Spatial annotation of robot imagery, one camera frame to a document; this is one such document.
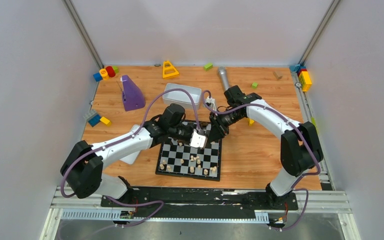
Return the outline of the black white chessboard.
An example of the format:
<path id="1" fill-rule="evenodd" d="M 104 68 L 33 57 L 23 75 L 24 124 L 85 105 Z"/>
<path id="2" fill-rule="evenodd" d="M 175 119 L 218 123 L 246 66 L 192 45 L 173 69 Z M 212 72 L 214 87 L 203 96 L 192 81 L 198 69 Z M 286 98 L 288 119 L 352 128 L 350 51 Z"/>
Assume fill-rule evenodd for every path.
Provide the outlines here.
<path id="1" fill-rule="evenodd" d="M 221 179 L 222 140 L 204 148 L 180 145 L 169 137 L 161 144 L 155 174 L 219 182 Z"/>

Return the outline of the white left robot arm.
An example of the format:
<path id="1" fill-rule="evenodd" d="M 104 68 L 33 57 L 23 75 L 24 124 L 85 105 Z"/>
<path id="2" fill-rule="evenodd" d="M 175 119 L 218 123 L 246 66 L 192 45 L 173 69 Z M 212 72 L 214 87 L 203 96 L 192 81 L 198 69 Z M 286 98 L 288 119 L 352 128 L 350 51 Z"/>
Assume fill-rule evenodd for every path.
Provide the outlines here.
<path id="1" fill-rule="evenodd" d="M 94 144 L 85 140 L 77 142 L 60 169 L 62 183 L 68 183 L 73 190 L 70 196 L 84 199 L 92 194 L 107 195 L 120 206 L 129 206 L 133 193 L 127 181 L 123 177 L 108 176 L 103 170 L 119 160 L 132 164 L 141 151 L 158 146 L 168 138 L 199 147 L 200 126 L 185 125 L 185 114 L 182 106 L 173 103 L 163 114 L 143 120 L 124 135 Z"/>

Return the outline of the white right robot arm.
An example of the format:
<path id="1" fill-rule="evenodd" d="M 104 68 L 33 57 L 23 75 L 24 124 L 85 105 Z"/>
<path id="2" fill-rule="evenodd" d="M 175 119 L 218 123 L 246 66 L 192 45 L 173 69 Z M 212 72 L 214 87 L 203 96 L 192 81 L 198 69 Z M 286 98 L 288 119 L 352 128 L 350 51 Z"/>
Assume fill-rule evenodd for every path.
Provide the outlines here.
<path id="1" fill-rule="evenodd" d="M 247 118 L 259 123 L 280 141 L 281 169 L 265 188 L 266 204 L 278 209 L 294 187 L 305 176 L 319 175 L 324 154 L 315 125 L 293 120 L 271 107 L 256 93 L 245 94 L 235 85 L 224 91 L 228 106 L 225 111 L 215 107 L 215 99 L 208 96 L 204 106 L 210 111 L 209 142 L 217 142 L 229 134 L 229 127 Z"/>

